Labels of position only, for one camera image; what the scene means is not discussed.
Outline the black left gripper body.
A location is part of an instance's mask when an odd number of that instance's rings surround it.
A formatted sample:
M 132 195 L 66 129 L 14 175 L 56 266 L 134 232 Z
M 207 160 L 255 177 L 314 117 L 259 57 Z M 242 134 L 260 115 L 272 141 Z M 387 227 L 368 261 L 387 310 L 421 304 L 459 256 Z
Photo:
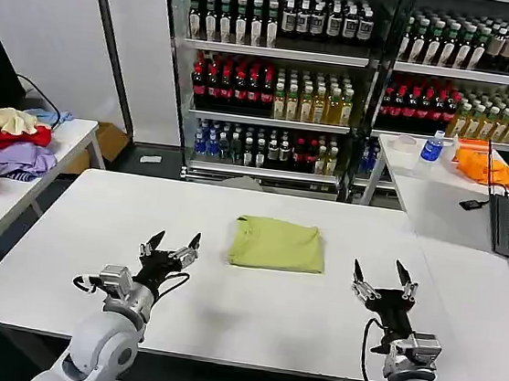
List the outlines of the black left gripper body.
M 142 267 L 136 275 L 133 275 L 133 281 L 148 288 L 155 298 L 160 297 L 160 286 L 166 280 L 166 276 L 180 272 L 183 267 L 178 258 L 170 257 L 170 251 L 144 252 L 139 260 Z

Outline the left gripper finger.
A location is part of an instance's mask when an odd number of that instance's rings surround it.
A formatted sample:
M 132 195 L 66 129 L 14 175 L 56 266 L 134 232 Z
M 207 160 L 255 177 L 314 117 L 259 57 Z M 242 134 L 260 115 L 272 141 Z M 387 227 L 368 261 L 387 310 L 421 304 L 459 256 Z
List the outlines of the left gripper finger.
M 161 230 L 159 233 L 156 233 L 154 236 L 152 236 L 146 243 L 143 243 L 140 246 L 140 255 L 145 257 L 151 256 L 152 253 L 158 249 L 164 234 L 165 232 Z
M 175 251 L 171 255 L 171 258 L 177 261 L 181 268 L 189 267 L 196 259 L 198 259 L 201 236 L 201 233 L 196 234 L 187 246 Z

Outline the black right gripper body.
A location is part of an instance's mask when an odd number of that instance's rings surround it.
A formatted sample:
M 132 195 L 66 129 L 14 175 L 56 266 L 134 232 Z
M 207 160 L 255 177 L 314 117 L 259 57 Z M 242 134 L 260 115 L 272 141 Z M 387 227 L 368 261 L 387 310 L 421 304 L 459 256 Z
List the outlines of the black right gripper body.
M 365 307 L 380 317 L 383 332 L 382 342 L 391 343 L 408 338 L 412 327 L 408 312 L 415 304 L 411 289 L 374 289 L 369 284 L 366 288 Z

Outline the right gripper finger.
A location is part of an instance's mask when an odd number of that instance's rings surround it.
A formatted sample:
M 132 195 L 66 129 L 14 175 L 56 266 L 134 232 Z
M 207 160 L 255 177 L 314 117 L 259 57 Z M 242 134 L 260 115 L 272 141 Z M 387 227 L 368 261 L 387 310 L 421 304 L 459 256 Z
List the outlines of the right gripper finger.
M 361 266 L 358 261 L 358 259 L 354 260 L 354 277 L 353 284 L 351 285 L 353 292 L 361 300 L 379 300 L 380 293 L 374 289 L 373 286 L 371 286 L 366 280 L 364 280 L 363 272 L 361 271 Z
M 410 302 L 415 301 L 416 291 L 419 288 L 419 284 L 411 279 L 408 270 L 404 267 L 400 260 L 397 261 L 396 267 L 398 270 L 399 281 L 403 286 L 403 294 L 401 297 L 403 300 Z

